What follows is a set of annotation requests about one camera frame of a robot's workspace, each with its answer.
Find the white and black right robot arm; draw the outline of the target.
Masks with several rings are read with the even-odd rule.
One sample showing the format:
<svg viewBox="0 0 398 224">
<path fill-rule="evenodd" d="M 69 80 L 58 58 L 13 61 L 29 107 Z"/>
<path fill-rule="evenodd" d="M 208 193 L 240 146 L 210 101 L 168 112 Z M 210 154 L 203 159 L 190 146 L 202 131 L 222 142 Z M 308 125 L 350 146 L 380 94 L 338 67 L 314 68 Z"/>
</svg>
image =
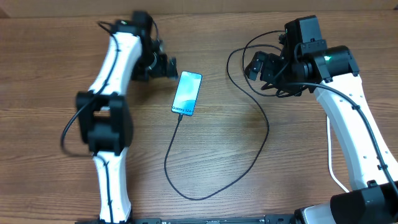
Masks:
<svg viewBox="0 0 398 224">
<path fill-rule="evenodd" d="M 279 55 L 257 52 L 244 75 L 281 96 L 308 90 L 324 109 L 345 157 L 351 190 L 295 211 L 292 223 L 395 223 L 397 160 L 365 98 L 358 64 L 344 45 L 328 47 L 318 18 L 286 23 Z"/>
</svg>

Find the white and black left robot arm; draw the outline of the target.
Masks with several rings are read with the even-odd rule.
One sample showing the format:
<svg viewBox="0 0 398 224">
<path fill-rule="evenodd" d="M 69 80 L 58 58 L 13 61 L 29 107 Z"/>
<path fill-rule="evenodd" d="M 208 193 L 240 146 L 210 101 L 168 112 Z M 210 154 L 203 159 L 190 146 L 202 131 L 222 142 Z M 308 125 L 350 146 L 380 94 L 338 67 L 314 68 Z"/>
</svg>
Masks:
<svg viewBox="0 0 398 224">
<path fill-rule="evenodd" d="M 130 20 L 99 22 L 109 34 L 108 51 L 88 91 L 76 95 L 82 141 L 96 166 L 101 208 L 97 223 L 131 223 L 126 158 L 133 139 L 133 122 L 126 95 L 131 81 L 178 78 L 177 63 L 152 37 L 157 25 L 146 11 Z"/>
</svg>

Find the Samsung Galaxy smartphone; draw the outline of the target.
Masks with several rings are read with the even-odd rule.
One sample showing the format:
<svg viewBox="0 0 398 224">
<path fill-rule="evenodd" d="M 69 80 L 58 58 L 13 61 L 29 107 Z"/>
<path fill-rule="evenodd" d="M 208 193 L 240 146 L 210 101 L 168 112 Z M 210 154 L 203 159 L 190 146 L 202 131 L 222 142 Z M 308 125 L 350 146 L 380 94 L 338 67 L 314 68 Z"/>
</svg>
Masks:
<svg viewBox="0 0 398 224">
<path fill-rule="evenodd" d="M 181 73 L 171 107 L 173 113 L 193 116 L 202 77 L 202 74 L 199 73 L 187 71 Z"/>
</svg>

